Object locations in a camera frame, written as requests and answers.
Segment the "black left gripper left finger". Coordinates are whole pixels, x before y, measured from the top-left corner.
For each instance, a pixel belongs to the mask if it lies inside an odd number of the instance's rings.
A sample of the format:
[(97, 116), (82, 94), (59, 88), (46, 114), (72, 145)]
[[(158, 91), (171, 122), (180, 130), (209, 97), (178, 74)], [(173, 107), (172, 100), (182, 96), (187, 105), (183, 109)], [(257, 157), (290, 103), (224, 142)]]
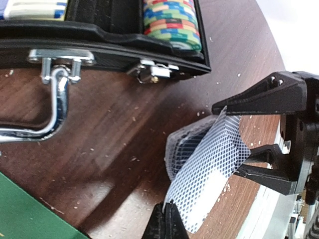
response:
[(163, 239), (165, 236), (165, 214), (162, 211), (163, 203), (156, 204), (149, 222), (142, 235), (142, 239)]

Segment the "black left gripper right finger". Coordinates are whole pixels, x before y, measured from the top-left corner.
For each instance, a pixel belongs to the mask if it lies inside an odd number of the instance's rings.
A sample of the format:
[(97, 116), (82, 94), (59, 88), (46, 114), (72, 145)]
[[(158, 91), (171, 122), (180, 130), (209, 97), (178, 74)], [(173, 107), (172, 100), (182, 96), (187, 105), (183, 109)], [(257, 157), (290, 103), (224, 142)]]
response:
[(164, 207), (165, 239), (189, 239), (176, 204), (166, 203)]

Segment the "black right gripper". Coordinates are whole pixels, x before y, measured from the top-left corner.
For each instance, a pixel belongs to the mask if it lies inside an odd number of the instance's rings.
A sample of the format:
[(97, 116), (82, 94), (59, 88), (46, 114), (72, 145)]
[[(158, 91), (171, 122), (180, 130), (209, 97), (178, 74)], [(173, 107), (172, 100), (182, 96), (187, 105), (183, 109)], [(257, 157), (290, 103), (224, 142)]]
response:
[(218, 115), (283, 115), (281, 134), (290, 153), (278, 144), (252, 149), (235, 175), (283, 195), (319, 193), (319, 77), (311, 73), (274, 72), (247, 90), (212, 106)]

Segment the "black poker chip case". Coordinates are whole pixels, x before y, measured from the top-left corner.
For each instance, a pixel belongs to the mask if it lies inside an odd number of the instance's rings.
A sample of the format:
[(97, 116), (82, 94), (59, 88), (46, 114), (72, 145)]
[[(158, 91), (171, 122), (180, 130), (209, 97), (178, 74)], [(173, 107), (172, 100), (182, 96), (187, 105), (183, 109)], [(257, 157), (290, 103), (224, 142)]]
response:
[(43, 128), (3, 124), (1, 143), (40, 142), (54, 136), (68, 112), (68, 84), (83, 68), (124, 72), (140, 83), (186, 80), (211, 72), (199, 2), (202, 50), (173, 48), (144, 34), (144, 0), (68, 0), (63, 20), (0, 20), (0, 66), (41, 67), (50, 86), (51, 118)]

